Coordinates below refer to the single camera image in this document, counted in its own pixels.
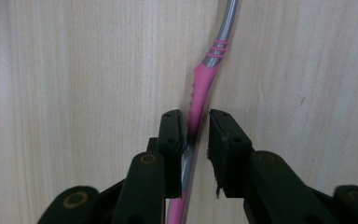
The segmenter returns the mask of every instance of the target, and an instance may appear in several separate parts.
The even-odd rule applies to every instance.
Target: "wooden surface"
[[[226,1],[0,1],[0,223],[36,223],[76,185],[104,190],[188,111]],[[358,185],[358,0],[241,1],[208,108],[327,194]],[[215,199],[208,122],[187,223],[244,223]]]

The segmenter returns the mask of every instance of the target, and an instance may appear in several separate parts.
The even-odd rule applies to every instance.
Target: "toothbrush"
[[[219,33],[209,52],[194,69],[193,92],[187,120],[187,146],[182,160],[182,198],[170,200],[168,223],[181,224],[185,216],[186,202],[189,196],[189,182],[194,173],[196,141],[200,128],[200,119],[208,91],[216,76],[220,63],[227,51],[228,39],[234,23],[237,0],[227,0],[226,12]]]

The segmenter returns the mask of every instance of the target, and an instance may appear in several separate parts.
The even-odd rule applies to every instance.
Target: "metal screw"
[[[153,163],[155,161],[157,161],[157,158],[154,155],[151,155],[151,154],[146,154],[146,155],[143,155],[143,157],[141,157],[141,162],[143,164],[150,164],[150,163]]]
[[[87,199],[89,198],[89,195],[84,191],[78,191],[75,193],[72,193],[68,195],[63,200],[63,206],[69,209],[76,208],[82,203],[85,203]]]

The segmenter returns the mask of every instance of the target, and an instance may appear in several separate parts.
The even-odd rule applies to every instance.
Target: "wood grain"
[[[104,190],[188,111],[225,1],[0,1],[0,223],[36,223],[75,185]],[[208,108],[327,194],[358,185],[358,0],[241,1]],[[215,199],[208,123],[187,223],[244,223]]]

